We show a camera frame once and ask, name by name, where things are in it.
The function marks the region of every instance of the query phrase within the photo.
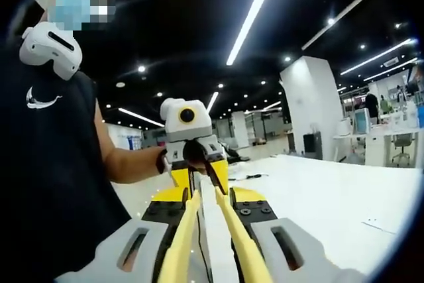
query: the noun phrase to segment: office chair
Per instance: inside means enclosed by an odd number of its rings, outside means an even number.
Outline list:
[[[411,146],[412,141],[413,141],[412,134],[398,134],[394,136],[393,143],[395,145],[395,149],[397,147],[402,147],[402,151],[399,154],[393,156],[392,158],[392,162],[394,162],[395,158],[399,159],[399,161],[397,162],[397,167],[399,167],[399,163],[402,158],[408,159],[408,166],[409,166],[409,161],[411,159],[411,156],[405,152],[405,147]]]

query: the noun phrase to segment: computer monitor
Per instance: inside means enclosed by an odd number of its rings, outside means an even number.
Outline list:
[[[367,108],[357,109],[354,116],[355,134],[368,134],[371,128],[370,113]]]

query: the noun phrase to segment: white table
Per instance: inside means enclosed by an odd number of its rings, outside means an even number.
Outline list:
[[[333,138],[336,140],[334,161],[339,159],[340,142],[344,139],[366,139],[366,158],[365,165],[367,166],[385,166],[387,164],[388,149],[391,143],[391,136],[400,134],[415,134],[415,152],[412,162],[415,163],[416,168],[423,165],[422,158],[424,157],[424,129],[420,128],[401,128],[390,129],[388,125],[377,125],[371,128],[368,134],[349,134],[349,135],[335,135]]]
[[[279,155],[246,163],[237,176],[267,173],[232,186],[263,194],[278,217],[320,240],[341,268],[369,275],[391,251],[413,210],[420,171],[367,167]],[[215,282],[238,282],[229,232],[213,186],[201,183],[209,258]]]

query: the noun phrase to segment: cable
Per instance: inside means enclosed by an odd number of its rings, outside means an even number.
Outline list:
[[[203,259],[203,263],[205,263],[205,270],[206,270],[207,281],[209,283],[212,283],[212,279],[209,277],[209,269],[207,267],[206,258],[205,258],[205,255],[203,254],[203,249],[201,248],[201,243],[200,243],[200,232],[201,231],[200,231],[199,212],[197,212],[197,228],[198,228],[198,238],[197,238],[197,241],[199,242],[199,248],[200,248],[201,257]]]

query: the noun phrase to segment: blue face mask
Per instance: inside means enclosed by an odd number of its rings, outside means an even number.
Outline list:
[[[61,30],[82,30],[83,23],[91,21],[91,0],[55,0],[47,9],[47,19]]]

